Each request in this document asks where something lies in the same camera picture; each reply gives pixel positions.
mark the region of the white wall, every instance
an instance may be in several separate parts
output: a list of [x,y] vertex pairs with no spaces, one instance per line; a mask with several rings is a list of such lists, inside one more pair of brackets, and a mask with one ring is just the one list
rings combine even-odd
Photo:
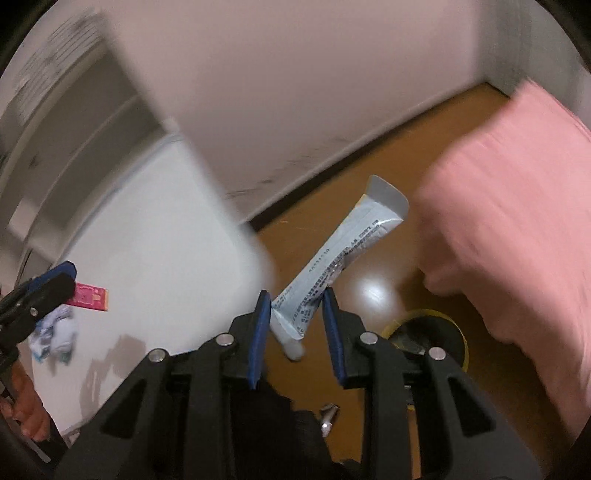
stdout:
[[181,138],[152,145],[64,253],[77,281],[109,289],[108,312],[76,309],[71,363],[34,362],[60,431],[91,418],[152,348],[194,350],[254,308],[259,249],[233,224]]
[[[87,93],[92,91],[95,95],[89,98]],[[51,184],[80,146],[134,93],[109,55],[98,60],[69,88],[29,139],[10,181],[0,193],[0,229],[23,196],[41,205]],[[29,167],[33,158],[38,164],[36,168]]]
[[10,292],[17,279],[20,259],[21,244],[17,238],[7,234],[0,245],[0,287],[3,295]]
[[591,128],[591,73],[558,22],[536,0],[483,9],[482,69],[507,95],[530,78]]
[[0,79],[98,7],[122,57],[243,214],[475,83],[479,0],[60,0]]

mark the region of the black clamp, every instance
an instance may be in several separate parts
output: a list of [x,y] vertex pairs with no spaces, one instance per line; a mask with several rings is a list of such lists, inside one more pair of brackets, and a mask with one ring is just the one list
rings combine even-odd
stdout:
[[425,479],[539,480],[530,450],[460,366],[440,348],[406,353],[339,309],[327,288],[323,317],[335,376],[364,388],[361,469],[370,480],[410,480],[407,387],[417,415]]
[[[18,360],[18,344],[35,330],[39,320],[74,296],[76,267],[64,262],[47,273],[20,285],[0,301],[0,381],[4,397],[14,402],[12,366]],[[20,435],[19,426],[11,426],[0,417],[0,478],[37,480],[50,478],[67,452],[53,420],[50,438],[39,444]]]
[[55,478],[235,478],[229,392],[256,388],[270,318],[262,291],[253,312],[198,350],[152,350],[81,428]]

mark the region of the metal screw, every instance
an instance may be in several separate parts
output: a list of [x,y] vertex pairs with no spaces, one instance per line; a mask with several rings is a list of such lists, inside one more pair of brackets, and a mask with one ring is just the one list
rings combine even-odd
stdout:
[[166,358],[166,351],[161,348],[155,348],[148,354],[148,360],[153,364],[157,364]]
[[366,345],[375,345],[378,343],[378,336],[373,332],[363,332],[359,339]]
[[216,337],[216,343],[219,346],[230,346],[234,343],[234,337],[231,333],[221,333]]
[[340,408],[334,403],[326,404],[320,409],[320,431],[322,438],[328,437],[336,420],[339,418]]
[[429,349],[429,356],[433,358],[433,360],[443,360],[446,357],[446,353],[443,348],[434,346]]

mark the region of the dark fabric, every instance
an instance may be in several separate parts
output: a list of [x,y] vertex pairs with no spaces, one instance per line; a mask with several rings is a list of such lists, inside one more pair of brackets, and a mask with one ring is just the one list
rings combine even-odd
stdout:
[[591,419],[561,462],[546,480],[591,479]]
[[350,480],[335,465],[320,424],[309,411],[261,381],[257,391],[232,393],[232,434],[239,480]]

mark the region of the pink towel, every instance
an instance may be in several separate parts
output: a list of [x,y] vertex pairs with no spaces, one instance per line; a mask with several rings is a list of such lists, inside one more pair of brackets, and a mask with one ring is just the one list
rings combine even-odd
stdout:
[[591,415],[591,134],[539,86],[458,142],[417,194],[420,267],[535,363],[573,437]]

